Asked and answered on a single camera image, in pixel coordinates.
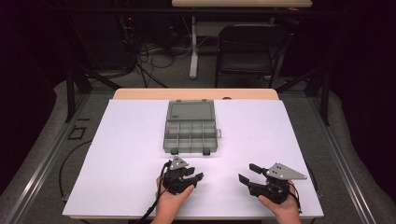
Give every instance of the human hand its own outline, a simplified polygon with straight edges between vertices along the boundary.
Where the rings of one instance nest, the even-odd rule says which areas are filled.
[[[289,185],[289,191],[295,194],[295,188],[292,186],[293,183],[291,180],[289,181]],[[277,223],[301,224],[297,202],[291,195],[281,204],[273,203],[262,195],[259,196],[259,201],[275,214]]]
[[[159,185],[159,182],[160,182],[160,178],[158,177],[157,187]],[[161,195],[160,200],[157,203],[156,216],[151,223],[152,224],[172,223],[181,205],[191,195],[193,190],[194,190],[194,185],[190,185],[183,192],[179,193],[178,195],[175,195],[168,192],[163,186],[161,186],[161,192],[163,192],[163,194]]]

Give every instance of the black chair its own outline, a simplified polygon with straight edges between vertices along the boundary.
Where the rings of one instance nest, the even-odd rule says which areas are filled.
[[[289,37],[288,30],[277,24],[225,27],[219,33],[215,87],[220,74],[235,74],[270,76],[268,88],[271,88],[281,50]]]

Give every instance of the cable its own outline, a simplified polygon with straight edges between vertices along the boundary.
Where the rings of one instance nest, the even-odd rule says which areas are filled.
[[[171,61],[169,64],[167,64],[167,65],[165,65],[165,66],[158,66],[158,65],[155,65],[154,62],[152,61],[152,59],[154,58],[154,57],[152,57],[152,56],[151,56],[150,64],[151,64],[153,67],[156,67],[156,68],[167,68],[167,67],[171,66],[171,65],[173,64],[173,62],[175,61],[175,55],[173,55],[173,53],[170,53],[170,54],[171,54],[171,57],[172,57],[172,61]]]
[[[149,47],[148,46],[142,46],[142,48],[145,50],[145,52],[140,52],[137,57],[140,59],[140,61],[147,63],[149,61]],[[147,59],[145,61],[142,60],[141,56],[146,56]]]
[[[298,211],[299,211],[299,213],[301,214],[303,211],[301,210],[301,205],[300,205],[300,195],[299,195],[299,193],[298,193],[298,191],[297,191],[297,188],[296,188],[293,184],[289,183],[289,185],[292,186],[292,187],[294,188],[294,190],[296,191],[296,193],[293,194],[293,193],[291,193],[291,192],[288,190],[289,195],[290,195],[291,197],[293,197],[293,198],[296,200],[296,202],[297,202],[297,207],[298,207]]]
[[[146,72],[148,75],[148,81],[146,81],[145,71],[143,71],[143,62],[142,62],[142,59],[140,58],[140,56],[137,57],[137,63],[139,63],[139,66],[137,66],[136,72],[138,75],[140,75],[143,78],[143,81],[145,82],[145,87],[147,88],[149,86],[149,82],[151,81],[151,76],[154,71],[154,67],[152,66],[151,63],[148,63],[150,65],[151,71]]]
[[[174,53],[174,54],[175,54],[175,57],[177,57],[177,58],[184,57],[184,56],[186,56],[188,53],[190,53],[190,51],[191,51],[191,46],[190,46],[190,47],[189,47],[188,53],[187,53],[187,54],[186,54],[186,53],[183,53],[183,52],[187,49],[187,46],[189,45],[189,41],[184,41],[184,40],[182,40],[182,39],[180,39],[179,41],[180,41],[180,42],[183,42],[183,43],[185,43],[185,44],[184,44],[184,47],[183,47],[183,48],[172,48],[172,49],[181,49],[180,52]]]
[[[163,168],[161,169],[161,174],[160,174],[160,181],[158,183],[158,189],[157,189],[157,197],[155,199],[155,202],[152,204],[152,206],[148,209],[145,215],[143,215],[135,224],[140,224],[143,223],[146,218],[152,213],[154,210],[155,206],[157,206],[158,201],[160,200],[161,195],[163,195],[166,192],[166,189],[161,192],[161,186],[163,185],[163,171],[165,170],[166,167],[169,167],[171,164],[171,161],[168,161],[163,165]]]
[[[186,23],[186,20],[184,20],[184,17],[182,17],[182,19],[183,19],[184,25],[186,26],[187,32],[189,33],[190,48],[189,48],[189,51],[187,51],[187,53],[185,53],[185,54],[183,54],[183,55],[178,55],[177,57],[184,57],[184,56],[186,56],[186,55],[189,55],[190,52],[191,52],[191,50],[192,50],[192,34],[191,34],[191,32],[190,32],[189,26],[188,26],[187,23]]]
[[[316,221],[317,219],[314,217],[314,218],[312,218],[312,220],[309,222],[309,224],[314,224],[314,222]]]
[[[102,75],[102,77],[105,77],[107,79],[112,79],[112,78],[116,78],[116,77],[124,77],[128,74],[130,74],[131,72],[133,72],[134,69],[132,67],[127,67],[124,70],[120,71],[117,74],[112,74],[112,75]]]
[[[61,192],[61,196],[62,196],[62,201],[64,201],[64,203],[67,202],[66,198],[64,197],[64,188],[62,187],[62,170],[64,169],[64,165],[66,164],[67,160],[69,159],[69,157],[73,154],[73,152],[75,152],[77,149],[79,149],[80,147],[85,146],[86,144],[89,144],[90,142],[92,142],[92,140],[90,141],[86,141],[84,143],[81,143],[80,145],[74,147],[69,154],[67,154],[67,156],[64,158],[64,161],[62,162],[61,168],[59,169],[59,174],[58,174],[58,183],[59,183],[59,191]],[[84,219],[80,219],[81,222],[83,223],[87,223],[90,224],[89,221],[84,220]]]
[[[314,175],[314,173],[312,172],[312,169],[311,169],[311,167],[309,167],[309,165],[308,165],[308,163],[306,162],[306,160],[304,160],[304,162],[305,162],[306,168],[308,169],[308,173],[309,173],[309,175],[311,176],[312,183],[314,184],[314,189],[315,189],[315,191],[318,191],[318,182],[317,182],[317,179],[315,178],[315,175]]]

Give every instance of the gray carpet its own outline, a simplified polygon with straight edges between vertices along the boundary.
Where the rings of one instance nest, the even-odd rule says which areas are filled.
[[[154,62],[157,66],[167,65],[170,62],[166,61],[169,60],[166,56],[161,58],[158,62],[155,60],[156,59],[154,59]],[[159,69],[150,64],[145,64],[145,68],[167,86],[172,88],[211,88],[214,85],[214,64],[215,57],[201,57],[199,60],[198,78],[195,80],[191,80],[188,76],[190,71],[190,57],[175,58],[172,66],[167,68]],[[142,77],[136,72],[113,80],[124,87],[144,87]],[[281,85],[282,83],[283,80],[277,80],[275,86]],[[18,219],[19,222],[82,223],[78,220],[72,220],[69,217],[62,216],[64,203],[61,200],[59,191],[58,172],[64,158],[74,147],[93,139],[101,117],[106,109],[108,99],[112,97],[113,91],[102,83],[92,80],[92,85],[94,87],[94,92],[88,97],[88,101],[82,106],[80,113],[78,113],[78,116],[71,124],[72,127],[76,128],[75,131],[73,134],[71,134],[71,131],[66,134],[66,136],[70,134],[71,138],[77,138],[82,133],[82,130],[85,130],[82,138],[66,139],[62,142],[59,154],[55,158],[48,175],[45,176],[45,181],[42,186],[39,186],[40,189],[38,193],[33,195],[31,204],[27,204],[24,211],[21,212],[21,217]],[[160,87],[153,80],[150,81],[149,86],[151,88]],[[220,86],[222,88],[261,88],[262,86],[266,86],[266,82],[264,80],[258,82],[257,80],[252,81],[251,79],[239,77],[223,78],[220,82]],[[304,158],[312,169],[315,179],[318,182],[318,189],[323,195],[319,200],[325,216],[323,218],[317,218],[315,223],[361,223],[361,218],[351,200],[345,182],[334,163],[332,146],[320,125],[320,120],[318,120],[316,116],[316,109],[310,104],[312,99],[301,97],[302,87],[296,86],[288,93],[280,94],[280,98],[286,105],[291,124],[296,133]],[[35,173],[35,169],[49,151],[51,151],[55,139],[62,130],[66,117],[64,83],[55,90],[58,94],[58,101],[48,124],[39,139],[37,139],[35,146],[26,158],[22,168],[0,197],[0,223],[6,223],[9,214],[15,212],[12,211],[12,209],[18,204],[18,199],[21,198],[23,191],[26,186],[28,186],[29,180]],[[340,107],[340,102],[333,94],[330,100],[330,122],[338,144],[346,156],[346,160],[351,167],[353,175],[360,183],[364,196],[367,197],[367,203],[377,223],[396,223],[396,208],[394,207],[394,203],[390,201],[387,195],[376,185],[369,172],[365,169],[359,157],[354,152],[353,146],[349,141],[348,130]],[[77,149],[65,164],[63,170],[63,187],[65,192],[70,192],[73,188],[88,147],[89,144]],[[90,220],[90,222],[126,223],[125,220]],[[275,222],[265,220],[262,223]]]

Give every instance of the white tabletop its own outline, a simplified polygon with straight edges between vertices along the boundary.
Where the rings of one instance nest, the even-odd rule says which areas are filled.
[[[154,202],[155,179],[173,156],[164,153],[167,100],[110,100],[63,214],[74,218],[142,217]],[[281,162],[308,175],[288,114],[277,100],[215,100],[222,137],[216,153],[179,154],[204,173],[178,219],[263,219],[274,214],[250,196],[238,174],[265,184],[250,163]],[[294,180],[302,217],[322,217],[311,179]]]
[[[310,0],[172,0],[174,7],[311,7]]]

